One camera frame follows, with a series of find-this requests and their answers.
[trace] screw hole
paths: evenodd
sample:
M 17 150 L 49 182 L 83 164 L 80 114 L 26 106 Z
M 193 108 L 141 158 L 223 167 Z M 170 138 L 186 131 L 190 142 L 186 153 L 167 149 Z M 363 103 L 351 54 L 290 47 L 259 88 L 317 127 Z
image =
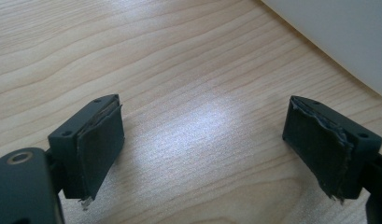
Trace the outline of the screw hole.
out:
M 62 136 L 68 136 L 70 135 L 72 132 L 71 131 L 66 131 L 65 133 L 62 133 Z
M 367 138 L 367 137 L 369 137 L 369 136 L 368 136 L 368 134 L 366 134 L 366 133 L 359 133 L 359 137 L 361 137 L 361 138 Z
M 29 152 L 29 151 L 26 151 L 26 152 L 20 152 L 20 153 L 17 153 L 17 154 L 15 154 L 15 155 L 11 156 L 11 157 L 7 160 L 7 163 L 10 164 L 10 165 L 15 165 L 15 164 L 19 164 L 19 163 L 28 161 L 28 160 L 30 160 L 32 157 L 33 157 L 33 153 L 32 153 L 32 152 Z

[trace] light wood surface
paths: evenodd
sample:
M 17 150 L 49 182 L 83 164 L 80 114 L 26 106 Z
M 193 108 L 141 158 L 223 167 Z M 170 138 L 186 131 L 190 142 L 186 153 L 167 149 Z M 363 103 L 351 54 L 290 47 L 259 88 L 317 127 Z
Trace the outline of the light wood surface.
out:
M 382 136 L 382 97 L 260 1 L 0 0 L 0 157 L 110 93 L 125 147 L 67 223 L 366 222 L 281 133 L 295 94 Z

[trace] wooden table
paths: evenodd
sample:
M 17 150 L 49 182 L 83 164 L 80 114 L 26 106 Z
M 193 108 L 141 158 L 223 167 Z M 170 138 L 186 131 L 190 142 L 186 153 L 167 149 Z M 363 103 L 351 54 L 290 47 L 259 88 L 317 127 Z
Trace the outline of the wooden table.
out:
M 294 94 L 382 136 L 382 97 L 260 1 L 0 0 L 0 157 L 110 93 L 125 147 L 67 223 L 366 222 L 281 133 Z

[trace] clamp jaw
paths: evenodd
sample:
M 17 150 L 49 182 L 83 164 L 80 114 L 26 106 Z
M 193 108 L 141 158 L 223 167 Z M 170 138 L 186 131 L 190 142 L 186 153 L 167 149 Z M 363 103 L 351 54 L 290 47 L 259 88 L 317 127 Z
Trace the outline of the clamp jaw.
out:
M 292 96 L 283 139 L 330 198 L 357 199 L 366 188 L 368 223 L 382 223 L 382 137 L 320 102 Z
M 120 99 L 91 101 L 48 137 L 0 158 L 0 223 L 64 223 L 58 193 L 94 200 L 124 144 Z

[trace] black clamp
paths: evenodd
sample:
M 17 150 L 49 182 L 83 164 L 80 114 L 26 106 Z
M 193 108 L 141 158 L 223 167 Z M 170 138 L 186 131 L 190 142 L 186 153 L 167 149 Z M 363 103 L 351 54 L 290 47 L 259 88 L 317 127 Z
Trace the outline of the black clamp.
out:
M 368 223 L 382 223 L 382 137 L 320 102 L 292 96 L 283 139 L 330 198 L 357 199 L 366 188 Z
M 64 223 L 58 197 L 95 199 L 124 144 L 120 99 L 93 100 L 48 137 L 0 158 L 0 223 Z

